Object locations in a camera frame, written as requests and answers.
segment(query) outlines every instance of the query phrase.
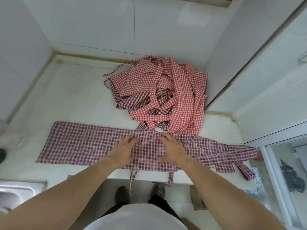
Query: white fabric tag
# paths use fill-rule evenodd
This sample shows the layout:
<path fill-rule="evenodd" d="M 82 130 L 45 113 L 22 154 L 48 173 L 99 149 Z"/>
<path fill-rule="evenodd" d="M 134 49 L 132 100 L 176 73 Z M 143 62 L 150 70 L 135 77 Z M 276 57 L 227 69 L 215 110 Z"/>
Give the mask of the white fabric tag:
<path fill-rule="evenodd" d="M 212 170 L 213 172 L 216 172 L 216 168 L 215 165 L 209 165 L 210 170 Z"/>

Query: sink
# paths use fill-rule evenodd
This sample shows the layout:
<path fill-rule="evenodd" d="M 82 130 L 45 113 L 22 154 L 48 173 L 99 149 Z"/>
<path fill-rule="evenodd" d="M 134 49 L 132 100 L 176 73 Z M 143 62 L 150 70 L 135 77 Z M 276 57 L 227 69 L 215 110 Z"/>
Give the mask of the sink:
<path fill-rule="evenodd" d="M 0 180 L 0 212 L 7 213 L 45 190 L 46 182 Z"/>

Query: person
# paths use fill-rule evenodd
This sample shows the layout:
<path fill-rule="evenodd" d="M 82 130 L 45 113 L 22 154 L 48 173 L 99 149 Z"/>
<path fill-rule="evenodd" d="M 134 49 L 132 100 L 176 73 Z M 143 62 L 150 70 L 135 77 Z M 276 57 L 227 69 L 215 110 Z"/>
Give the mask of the person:
<path fill-rule="evenodd" d="M 176 164 L 189 176 L 223 230 L 286 229 L 253 197 L 189 156 L 175 137 L 162 133 L 158 139 L 166 148 L 166 155 L 158 162 Z M 102 182 L 134 160 L 131 150 L 136 143 L 137 139 L 125 136 L 94 165 L 13 209 L 0 220 L 0 229 L 68 229 Z M 158 185 L 155 189 L 148 204 L 128 204 L 125 189 L 118 189 L 117 205 L 85 229 L 186 229 L 163 200 L 163 189 Z"/>

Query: shoe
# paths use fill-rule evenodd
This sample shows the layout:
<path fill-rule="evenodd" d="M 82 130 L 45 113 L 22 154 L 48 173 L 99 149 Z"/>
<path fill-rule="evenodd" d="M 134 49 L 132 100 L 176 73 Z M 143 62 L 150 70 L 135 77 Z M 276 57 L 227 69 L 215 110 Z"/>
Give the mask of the shoe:
<path fill-rule="evenodd" d="M 120 203 L 130 204 L 129 191 L 125 186 L 121 186 L 116 190 L 114 202 L 115 205 Z"/>
<path fill-rule="evenodd" d="M 165 198 L 165 186 L 163 183 L 155 183 L 150 192 L 150 198 L 157 195 L 161 198 Z"/>

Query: person's left arm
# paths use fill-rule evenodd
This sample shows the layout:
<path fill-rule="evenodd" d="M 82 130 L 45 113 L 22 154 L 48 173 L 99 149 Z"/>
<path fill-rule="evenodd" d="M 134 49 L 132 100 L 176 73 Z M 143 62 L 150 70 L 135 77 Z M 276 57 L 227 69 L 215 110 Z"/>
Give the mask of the person's left arm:
<path fill-rule="evenodd" d="M 125 136 L 108 156 L 85 170 L 36 195 L 0 220 L 1 229 L 66 230 L 77 219 L 102 182 L 116 169 L 134 160 L 132 147 L 138 143 Z"/>

